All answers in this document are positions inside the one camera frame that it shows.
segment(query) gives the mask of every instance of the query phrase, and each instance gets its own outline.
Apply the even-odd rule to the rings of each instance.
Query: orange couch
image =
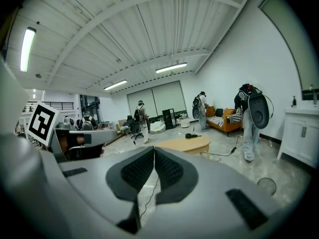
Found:
[[[217,128],[219,130],[224,131],[225,133],[227,133],[227,136],[228,136],[229,132],[234,131],[236,129],[239,129],[241,127],[241,122],[235,122],[235,123],[228,123],[227,122],[226,116],[232,115],[234,113],[235,113],[234,109],[228,109],[228,108],[225,109],[224,114],[223,114],[224,125],[222,127],[220,127],[219,125],[217,125],[213,122],[210,122],[210,121],[206,121],[206,123],[209,126],[212,126],[214,128]],[[211,107],[206,109],[206,116],[207,117],[215,117],[216,116],[214,106],[211,106]]]

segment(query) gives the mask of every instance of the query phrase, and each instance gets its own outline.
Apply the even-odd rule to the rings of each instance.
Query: fluorescent light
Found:
[[[30,55],[30,49],[36,30],[32,27],[28,27],[24,33],[22,49],[21,49],[21,61],[20,70],[26,72],[28,69],[28,60]]]
[[[184,67],[184,66],[187,66],[187,63],[181,63],[181,64],[177,64],[177,65],[173,65],[173,66],[167,66],[167,67],[164,67],[164,68],[161,68],[161,69],[157,69],[156,70],[156,73],[162,73],[162,72],[165,72],[165,71],[168,71],[168,70],[172,70],[172,69],[176,69],[176,68],[180,68],[180,67]]]
[[[109,90],[109,89],[111,89],[111,88],[117,87],[117,86],[119,86],[119,85],[121,85],[121,84],[124,84],[124,83],[126,83],[126,82],[128,82],[128,81],[127,81],[127,80],[120,81],[120,82],[118,82],[118,83],[116,83],[116,84],[113,84],[113,85],[110,85],[110,86],[106,87],[104,90]]]

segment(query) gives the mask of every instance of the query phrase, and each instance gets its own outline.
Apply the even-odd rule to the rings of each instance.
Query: round wooden table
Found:
[[[196,138],[178,138],[167,141],[162,141],[156,145],[156,147],[168,148],[178,151],[183,151],[188,154],[197,154],[201,152],[207,153],[207,158],[209,157],[209,144],[210,140],[205,136],[199,136]]]

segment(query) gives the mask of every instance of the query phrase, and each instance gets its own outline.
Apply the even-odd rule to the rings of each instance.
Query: floor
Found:
[[[214,128],[201,131],[198,122],[192,123],[188,128],[176,127],[174,129],[166,130],[161,134],[150,134],[151,141],[148,144],[144,144],[144,139],[142,137],[138,137],[136,145],[152,146],[168,139],[184,137],[186,133],[191,133],[193,128],[194,133],[205,135],[211,139],[209,149],[210,153],[221,155],[230,153],[236,144],[237,135],[239,134],[237,149],[233,154],[228,157],[210,155],[210,160],[221,162],[232,167],[255,183],[263,177],[273,179],[277,185],[277,190],[273,195],[273,198],[282,207],[296,200],[298,196],[304,192],[310,181],[312,169],[307,165],[287,155],[283,155],[279,161],[276,159],[280,147],[278,144],[265,139],[260,139],[259,154],[255,155],[255,160],[253,162],[248,163],[244,160],[241,147],[243,132],[232,132],[229,134],[229,137],[227,137],[227,134]],[[120,154],[121,152],[135,148],[138,147],[134,145],[133,139],[131,139],[129,135],[127,137],[123,136],[105,147],[103,155]],[[157,179],[158,175],[155,170],[153,170],[151,176],[138,195],[140,214],[145,211],[145,204],[150,200],[150,196],[152,195]],[[160,181],[158,181],[154,195],[147,204],[147,210],[141,218],[142,226],[147,222],[148,217],[155,210],[155,195],[158,192],[160,192]]]

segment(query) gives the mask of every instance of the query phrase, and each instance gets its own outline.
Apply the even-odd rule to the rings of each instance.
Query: white ceiling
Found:
[[[6,62],[27,89],[105,96],[149,81],[160,84],[163,77],[196,73],[246,1],[26,0],[12,27]],[[37,32],[28,72],[21,72],[29,26]],[[187,66],[155,73],[182,62]],[[104,90],[124,79],[128,83]]]

